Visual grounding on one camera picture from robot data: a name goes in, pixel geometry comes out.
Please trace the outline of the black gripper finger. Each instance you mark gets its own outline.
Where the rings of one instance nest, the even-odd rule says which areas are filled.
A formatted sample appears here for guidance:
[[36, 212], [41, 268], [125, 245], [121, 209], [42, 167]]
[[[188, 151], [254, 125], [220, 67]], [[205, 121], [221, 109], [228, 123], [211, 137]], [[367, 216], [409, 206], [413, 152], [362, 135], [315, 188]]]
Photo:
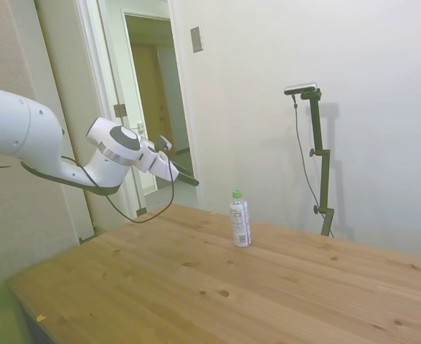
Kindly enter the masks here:
[[171, 170], [174, 175], [185, 175], [185, 176], [191, 176], [192, 172], [187, 170], [185, 167], [179, 165], [178, 163], [174, 161], [170, 161]]
[[198, 186], [199, 182], [193, 176], [187, 175], [185, 173], [179, 172], [178, 180], [182, 181], [190, 186]]

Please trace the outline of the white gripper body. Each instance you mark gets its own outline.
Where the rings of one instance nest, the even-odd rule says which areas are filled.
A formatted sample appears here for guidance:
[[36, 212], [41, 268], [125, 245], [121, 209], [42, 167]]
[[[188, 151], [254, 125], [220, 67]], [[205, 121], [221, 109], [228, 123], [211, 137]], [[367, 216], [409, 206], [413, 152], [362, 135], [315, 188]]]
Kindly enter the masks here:
[[178, 169], [169, 161], [168, 156], [154, 150], [154, 144], [144, 137], [140, 139], [139, 156], [135, 167], [141, 172], [149, 172], [165, 181], [175, 181], [179, 176]]

